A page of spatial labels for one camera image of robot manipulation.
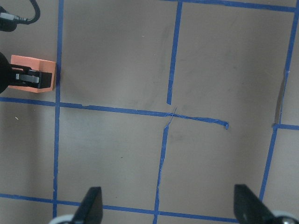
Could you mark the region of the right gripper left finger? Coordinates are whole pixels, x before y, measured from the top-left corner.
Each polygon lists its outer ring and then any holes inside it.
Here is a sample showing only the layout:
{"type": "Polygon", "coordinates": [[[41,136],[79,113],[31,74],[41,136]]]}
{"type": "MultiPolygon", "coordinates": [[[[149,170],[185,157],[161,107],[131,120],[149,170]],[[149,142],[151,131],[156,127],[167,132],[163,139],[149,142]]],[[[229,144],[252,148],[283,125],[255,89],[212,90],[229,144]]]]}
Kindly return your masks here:
{"type": "Polygon", "coordinates": [[[90,187],[70,223],[100,224],[102,218],[103,202],[101,187],[90,187]]]}

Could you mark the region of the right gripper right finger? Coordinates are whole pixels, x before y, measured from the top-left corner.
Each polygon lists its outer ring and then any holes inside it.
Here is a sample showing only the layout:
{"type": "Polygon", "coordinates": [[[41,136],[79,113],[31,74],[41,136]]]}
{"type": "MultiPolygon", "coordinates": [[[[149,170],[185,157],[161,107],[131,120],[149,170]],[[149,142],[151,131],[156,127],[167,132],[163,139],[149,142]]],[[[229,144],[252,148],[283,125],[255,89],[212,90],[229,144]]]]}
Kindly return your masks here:
{"type": "Polygon", "coordinates": [[[245,184],[234,186],[234,215],[240,224],[280,223],[280,218],[275,217],[245,184]]]}

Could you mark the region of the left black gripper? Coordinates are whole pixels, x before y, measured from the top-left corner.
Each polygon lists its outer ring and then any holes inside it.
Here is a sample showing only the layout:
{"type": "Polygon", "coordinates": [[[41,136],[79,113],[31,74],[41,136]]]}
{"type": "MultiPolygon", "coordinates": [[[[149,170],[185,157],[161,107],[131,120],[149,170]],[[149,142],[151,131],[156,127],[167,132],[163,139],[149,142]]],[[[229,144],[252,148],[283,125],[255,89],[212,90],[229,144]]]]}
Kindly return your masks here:
{"type": "Polygon", "coordinates": [[[33,87],[36,89],[50,88],[52,73],[34,70],[31,67],[13,65],[0,53],[0,92],[9,85],[33,87]]]}

